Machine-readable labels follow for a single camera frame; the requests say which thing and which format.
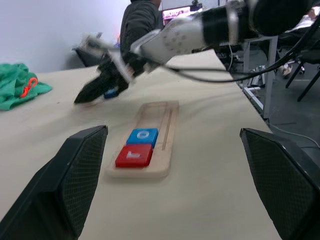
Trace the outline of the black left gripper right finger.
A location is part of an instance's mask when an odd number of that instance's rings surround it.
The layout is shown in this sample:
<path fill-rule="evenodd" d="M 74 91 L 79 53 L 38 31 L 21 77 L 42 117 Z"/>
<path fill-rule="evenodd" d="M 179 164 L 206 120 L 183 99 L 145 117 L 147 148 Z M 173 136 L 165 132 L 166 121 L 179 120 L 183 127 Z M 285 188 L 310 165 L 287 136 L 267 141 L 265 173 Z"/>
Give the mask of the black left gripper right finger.
<path fill-rule="evenodd" d="M 256 191 L 283 240 L 320 238 L 320 152 L 252 128 L 239 134 Z"/>

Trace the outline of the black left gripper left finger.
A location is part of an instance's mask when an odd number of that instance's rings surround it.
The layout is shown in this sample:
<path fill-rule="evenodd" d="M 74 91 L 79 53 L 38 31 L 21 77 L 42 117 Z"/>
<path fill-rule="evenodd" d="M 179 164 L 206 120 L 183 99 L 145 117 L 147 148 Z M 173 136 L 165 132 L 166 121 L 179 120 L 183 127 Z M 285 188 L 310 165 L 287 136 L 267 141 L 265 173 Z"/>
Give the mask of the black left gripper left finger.
<path fill-rule="evenodd" d="M 99 181 L 108 127 L 68 137 L 0 222 L 2 240 L 77 240 Z"/>

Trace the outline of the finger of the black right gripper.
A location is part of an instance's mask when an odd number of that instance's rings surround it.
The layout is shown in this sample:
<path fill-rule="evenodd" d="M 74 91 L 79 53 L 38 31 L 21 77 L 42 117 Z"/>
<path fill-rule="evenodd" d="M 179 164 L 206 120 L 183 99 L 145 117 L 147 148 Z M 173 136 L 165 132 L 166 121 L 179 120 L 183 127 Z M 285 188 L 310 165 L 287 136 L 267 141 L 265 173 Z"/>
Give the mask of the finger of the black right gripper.
<path fill-rule="evenodd" d="M 109 74 L 108 75 L 108 95 L 119 95 L 122 92 L 124 92 L 126 89 L 128 89 L 129 84 L 126 81 L 126 79 L 119 74 Z"/>
<path fill-rule="evenodd" d="M 110 76 L 100 74 L 80 90 L 74 100 L 74 104 L 89 103 L 102 96 L 110 88 Z"/>

